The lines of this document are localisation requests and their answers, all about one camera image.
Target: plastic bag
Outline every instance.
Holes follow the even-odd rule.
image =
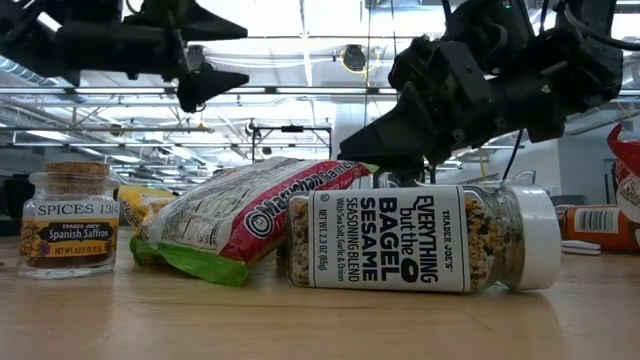
[[[224,170],[145,219],[131,250],[138,264],[161,258],[208,282],[240,286],[247,265],[284,241],[293,193],[347,189],[370,173],[356,162],[287,158]]]

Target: wooden table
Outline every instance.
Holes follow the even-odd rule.
[[[114,275],[16,279],[7,261],[0,359],[640,358],[640,257],[565,256],[550,290],[456,296],[294,288],[272,262],[211,285],[134,266],[121,239]]]

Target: trader joe's label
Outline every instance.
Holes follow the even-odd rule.
[[[35,202],[25,209],[20,255],[73,257],[115,251],[120,205],[115,201]]]
[[[310,211],[312,286],[469,289],[459,187],[317,191]]]

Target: everything but the bagel seasoning jar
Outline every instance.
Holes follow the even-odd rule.
[[[540,188],[424,186],[316,191],[289,200],[297,286],[481,292],[550,287],[560,230]]]
[[[24,204],[18,275],[61,279],[112,271],[120,206],[109,166],[48,163],[29,181],[36,190]]]

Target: jar lid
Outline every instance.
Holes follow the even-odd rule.
[[[44,171],[54,174],[107,176],[109,165],[101,162],[51,162],[45,164]]]
[[[560,274],[560,227],[549,195],[534,185],[513,185],[522,214],[524,267],[514,290],[551,287]]]

